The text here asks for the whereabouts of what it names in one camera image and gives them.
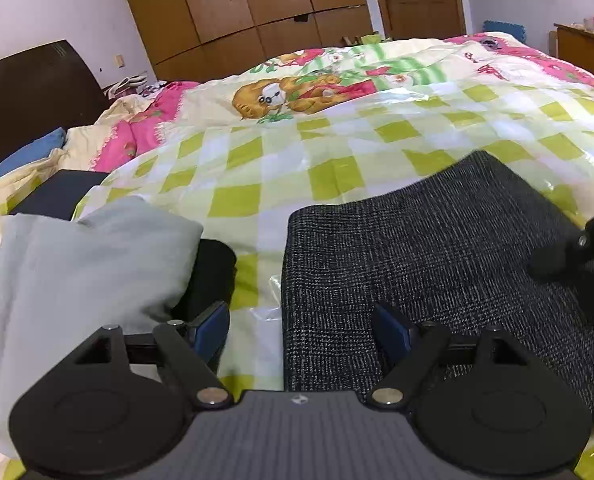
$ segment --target metal screw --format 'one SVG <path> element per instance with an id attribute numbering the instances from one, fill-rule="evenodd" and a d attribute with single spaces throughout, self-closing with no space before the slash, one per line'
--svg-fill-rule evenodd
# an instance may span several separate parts
<path id="1" fill-rule="evenodd" d="M 197 399 L 204 404 L 221 404 L 228 400 L 228 392 L 223 388 L 204 388 L 197 393 Z"/>
<path id="2" fill-rule="evenodd" d="M 404 394 L 396 388 L 380 388 L 372 393 L 372 398 L 379 404 L 397 404 L 404 399 Z"/>
<path id="3" fill-rule="evenodd" d="M 306 397 L 305 395 L 299 394 L 299 395 L 295 395 L 294 397 L 292 397 L 291 401 L 295 404 L 305 404 L 306 402 L 308 402 L 308 397 Z"/>

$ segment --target bed headboard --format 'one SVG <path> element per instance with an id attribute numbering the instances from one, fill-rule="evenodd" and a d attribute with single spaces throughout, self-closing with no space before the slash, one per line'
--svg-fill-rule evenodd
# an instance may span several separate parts
<path id="1" fill-rule="evenodd" d="M 93 124 L 108 107 L 65 40 L 0 59 L 0 162 L 55 128 Z"/>

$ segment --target desk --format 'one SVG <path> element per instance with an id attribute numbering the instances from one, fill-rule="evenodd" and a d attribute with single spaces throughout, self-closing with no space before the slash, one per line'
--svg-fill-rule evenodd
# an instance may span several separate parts
<path id="1" fill-rule="evenodd" d="M 557 27 L 558 56 L 573 65 L 594 74 L 594 34 L 555 23 Z"/>

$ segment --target teddy bear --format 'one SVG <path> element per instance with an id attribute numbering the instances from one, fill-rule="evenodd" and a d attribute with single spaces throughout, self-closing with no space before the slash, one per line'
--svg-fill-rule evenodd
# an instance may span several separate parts
<path id="1" fill-rule="evenodd" d="M 235 93 L 232 105 L 245 119 L 261 119 L 272 110 L 280 110 L 284 104 L 295 112 L 314 114 L 350 99 L 346 94 L 326 88 L 338 85 L 339 76 L 324 74 L 299 83 L 302 79 L 302 76 L 261 79 L 244 85 Z"/>

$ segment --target wardrobe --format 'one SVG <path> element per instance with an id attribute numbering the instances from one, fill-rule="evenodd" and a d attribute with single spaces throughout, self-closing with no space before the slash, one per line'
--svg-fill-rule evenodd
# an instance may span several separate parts
<path id="1" fill-rule="evenodd" d="M 366 0 L 128 0 L 155 74 L 205 82 L 372 31 Z"/>

